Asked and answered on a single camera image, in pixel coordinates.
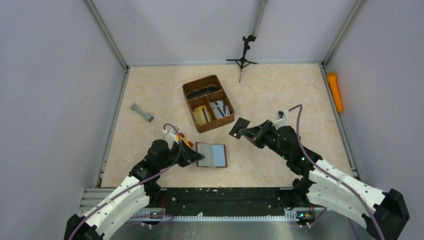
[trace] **beige tabletop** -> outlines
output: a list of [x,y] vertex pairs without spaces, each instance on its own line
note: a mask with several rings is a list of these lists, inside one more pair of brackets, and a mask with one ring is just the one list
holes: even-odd
[[[235,121],[198,133],[183,96],[182,85],[217,75],[235,111]],[[149,123],[130,109],[136,103],[154,120]],[[268,148],[258,149],[229,132],[242,117],[254,127],[276,120],[278,110],[303,104],[300,135],[304,146],[351,175],[349,162],[317,63],[132,67],[126,84],[102,187],[116,187],[141,161],[156,139],[165,139],[164,123],[180,128],[188,141],[225,144],[227,168],[181,168],[177,165],[157,181],[162,187],[291,187],[298,177],[285,160]],[[297,110],[288,116],[296,129]]]

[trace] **white wall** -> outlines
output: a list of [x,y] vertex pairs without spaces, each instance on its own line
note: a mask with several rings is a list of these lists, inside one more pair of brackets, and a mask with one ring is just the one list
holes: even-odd
[[[94,0],[127,64],[215,64],[240,58],[258,0]],[[355,0],[269,0],[247,58],[322,61]]]
[[422,239],[424,1],[368,1],[328,66],[366,182],[394,188],[411,219],[400,239]]
[[123,76],[82,0],[1,1],[1,239],[63,239]]

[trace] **orange cylinder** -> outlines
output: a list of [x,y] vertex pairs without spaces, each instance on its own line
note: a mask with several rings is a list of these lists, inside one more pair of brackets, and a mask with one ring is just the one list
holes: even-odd
[[335,109],[338,113],[341,113],[343,112],[342,98],[340,97],[339,86],[337,86],[337,76],[334,72],[327,74],[327,82],[334,99]]

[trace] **small gray object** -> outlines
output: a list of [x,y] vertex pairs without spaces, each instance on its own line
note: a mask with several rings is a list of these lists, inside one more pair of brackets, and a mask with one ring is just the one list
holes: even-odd
[[133,111],[136,111],[141,116],[143,116],[144,119],[146,119],[149,123],[155,119],[150,113],[146,113],[142,111],[135,103],[131,104],[130,107]]

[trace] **book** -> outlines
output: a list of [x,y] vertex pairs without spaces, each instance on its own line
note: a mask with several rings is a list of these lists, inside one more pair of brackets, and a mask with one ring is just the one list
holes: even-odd
[[226,168],[227,152],[224,144],[196,142],[196,152],[203,154],[204,159],[196,163],[197,167]]

